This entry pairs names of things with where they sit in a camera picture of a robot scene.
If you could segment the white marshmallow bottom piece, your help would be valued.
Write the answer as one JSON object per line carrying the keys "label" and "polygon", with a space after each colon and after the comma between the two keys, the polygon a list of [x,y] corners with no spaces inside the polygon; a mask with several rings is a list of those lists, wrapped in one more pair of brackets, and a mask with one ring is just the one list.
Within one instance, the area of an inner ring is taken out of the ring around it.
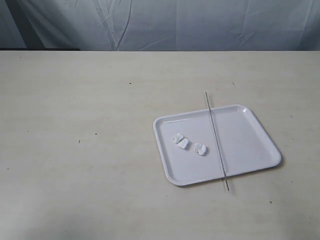
{"label": "white marshmallow bottom piece", "polygon": [[172,142],[175,144],[178,144],[183,139],[184,139],[184,135],[181,133],[175,133],[174,136],[171,138]]}

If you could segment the white marshmallow piece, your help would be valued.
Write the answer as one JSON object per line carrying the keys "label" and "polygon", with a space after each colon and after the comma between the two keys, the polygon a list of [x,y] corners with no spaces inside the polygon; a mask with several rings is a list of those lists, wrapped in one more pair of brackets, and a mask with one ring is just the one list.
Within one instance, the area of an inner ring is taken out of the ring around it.
{"label": "white marshmallow piece", "polygon": [[204,157],[207,154],[207,146],[205,144],[196,142],[194,144],[194,152],[197,155]]}
{"label": "white marshmallow piece", "polygon": [[189,140],[187,138],[184,138],[177,144],[177,147],[179,149],[186,150],[188,145],[189,145]]}
{"label": "white marshmallow piece", "polygon": [[171,138],[172,142],[175,144],[178,144],[183,139],[184,139],[184,135],[181,133],[175,133],[174,136]]}

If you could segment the white marshmallow top piece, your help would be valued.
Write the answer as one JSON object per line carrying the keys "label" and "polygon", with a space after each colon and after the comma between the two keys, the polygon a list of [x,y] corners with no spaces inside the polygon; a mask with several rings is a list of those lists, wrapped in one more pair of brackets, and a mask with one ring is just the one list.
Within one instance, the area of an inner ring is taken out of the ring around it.
{"label": "white marshmallow top piece", "polygon": [[207,146],[205,144],[196,142],[194,144],[194,152],[197,155],[204,157],[207,154]]}

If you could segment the thin metal skewer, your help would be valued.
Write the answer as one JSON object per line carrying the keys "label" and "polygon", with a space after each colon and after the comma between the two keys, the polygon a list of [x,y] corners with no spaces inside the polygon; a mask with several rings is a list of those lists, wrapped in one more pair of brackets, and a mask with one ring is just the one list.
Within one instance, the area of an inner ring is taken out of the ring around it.
{"label": "thin metal skewer", "polygon": [[215,138],[218,158],[219,158],[219,161],[220,161],[220,164],[221,164],[221,168],[222,168],[222,172],[223,172],[223,179],[224,179],[224,182],[225,182],[226,190],[227,190],[228,193],[230,193],[231,192],[230,191],[230,186],[229,186],[229,182],[228,182],[228,179],[227,179],[227,174],[226,174],[226,170],[225,170],[225,166],[224,166],[224,162],[223,162],[223,158],[222,158],[220,143],[219,143],[218,136],[217,136],[217,131],[216,131],[216,127],[215,127],[215,121],[214,121],[214,118],[213,118],[212,108],[211,108],[211,105],[210,105],[208,93],[205,91],[204,94],[205,94],[206,104],[207,104],[207,107],[208,107],[208,112],[209,112],[211,125],[212,125],[213,136]]}

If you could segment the white rectangular plastic tray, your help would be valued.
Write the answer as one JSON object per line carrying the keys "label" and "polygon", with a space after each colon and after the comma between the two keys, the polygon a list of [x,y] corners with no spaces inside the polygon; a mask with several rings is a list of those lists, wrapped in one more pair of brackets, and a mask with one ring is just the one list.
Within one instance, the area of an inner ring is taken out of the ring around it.
{"label": "white rectangular plastic tray", "polygon": [[[281,162],[279,150],[249,108],[236,104],[211,111],[227,177]],[[153,129],[165,175],[172,184],[187,186],[224,177],[208,109],[159,117]],[[189,140],[187,149],[173,143],[176,133]],[[194,152],[195,143],[206,145],[205,156]]]}

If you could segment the white backdrop curtain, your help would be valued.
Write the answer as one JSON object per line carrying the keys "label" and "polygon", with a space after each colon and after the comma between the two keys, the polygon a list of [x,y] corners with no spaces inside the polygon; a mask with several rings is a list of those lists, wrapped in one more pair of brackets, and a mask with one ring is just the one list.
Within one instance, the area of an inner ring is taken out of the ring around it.
{"label": "white backdrop curtain", "polygon": [[317,0],[3,0],[0,47],[315,51]]}

